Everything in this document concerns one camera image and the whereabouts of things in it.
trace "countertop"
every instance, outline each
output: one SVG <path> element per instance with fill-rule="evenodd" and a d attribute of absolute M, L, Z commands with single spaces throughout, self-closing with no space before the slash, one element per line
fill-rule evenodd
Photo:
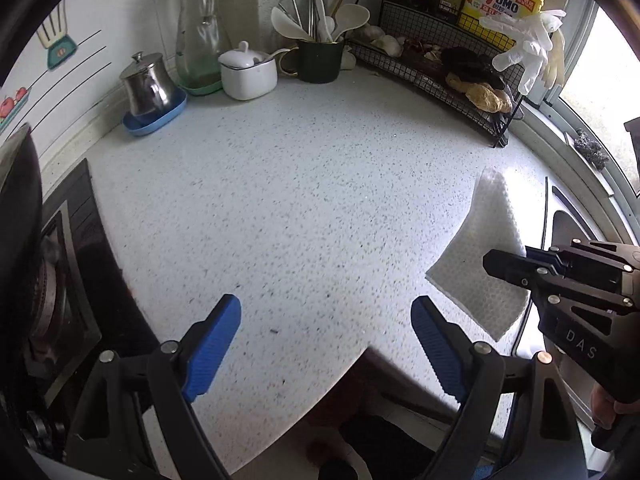
<path fill-rule="evenodd" d="M 411 329 L 417 296 L 471 340 L 511 350 L 519 322 L 492 341 L 424 275 L 486 166 L 508 180 L 523 242 L 540 246 L 550 170 L 517 138 L 492 149 L 452 110 L 372 70 L 318 86 L 281 78 L 245 103 L 191 98 L 158 132 L 134 139 L 119 126 L 86 156 L 116 260 L 160 340 L 180 339 L 227 292 L 242 303 L 238 334 L 193 405 L 229 472 L 367 348 L 456 406 Z M 498 433 L 507 412 L 503 402 Z M 174 476 L 166 449 L 155 451 Z"/>

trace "glass bottle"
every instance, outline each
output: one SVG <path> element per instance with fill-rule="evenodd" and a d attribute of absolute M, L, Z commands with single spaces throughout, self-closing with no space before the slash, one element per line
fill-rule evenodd
<path fill-rule="evenodd" d="M 180 0 L 175 67 L 180 83 L 200 94 L 222 88 L 218 56 L 230 49 L 218 0 Z"/>

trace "white textured cloth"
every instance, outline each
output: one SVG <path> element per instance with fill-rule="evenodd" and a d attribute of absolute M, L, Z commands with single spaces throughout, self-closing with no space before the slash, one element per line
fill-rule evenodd
<path fill-rule="evenodd" d="M 465 221 L 426 278 L 498 341 L 527 306 L 529 291 L 485 272 L 482 257 L 491 249 L 525 255 L 507 183 L 485 168 Z"/>

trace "blue gripper pad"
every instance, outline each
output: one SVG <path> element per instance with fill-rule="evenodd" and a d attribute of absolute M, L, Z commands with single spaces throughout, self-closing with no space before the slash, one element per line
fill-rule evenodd
<path fill-rule="evenodd" d="M 200 335 L 200 341 L 187 361 L 182 394 L 188 402 L 193 402 L 197 396 L 206 393 L 211 386 L 240 326 L 240 317 L 240 301 L 231 294 L 225 294 L 209 317 L 201 322 L 210 325 Z"/>
<path fill-rule="evenodd" d="M 462 343 L 459 347 L 464 347 L 466 343 L 470 344 L 469 339 L 458 325 L 448 323 L 442 317 L 427 296 L 421 296 L 412 303 L 411 325 L 436 372 L 442 389 L 445 393 L 454 396 L 458 402 L 464 402 L 467 394 L 464 383 L 465 364 L 460 352 L 462 348 L 455 348 L 456 342 L 452 342 L 451 332 L 457 329 L 462 334 L 462 340 L 460 334 L 454 335 L 457 342 Z"/>

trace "stainless steel sink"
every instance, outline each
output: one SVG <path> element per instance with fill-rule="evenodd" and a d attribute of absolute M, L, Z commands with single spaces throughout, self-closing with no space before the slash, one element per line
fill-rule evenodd
<path fill-rule="evenodd" d="M 542 248 L 570 245 L 573 238 L 604 241 L 602 232 L 577 200 L 568 197 L 547 179 Z M 527 359 L 541 350 L 547 350 L 552 354 L 560 369 L 560 375 L 566 383 L 576 415 L 593 431 L 590 396 L 594 381 L 569 356 L 542 335 L 538 330 L 539 322 L 538 310 L 530 303 L 526 320 L 514 345 L 513 354 Z"/>

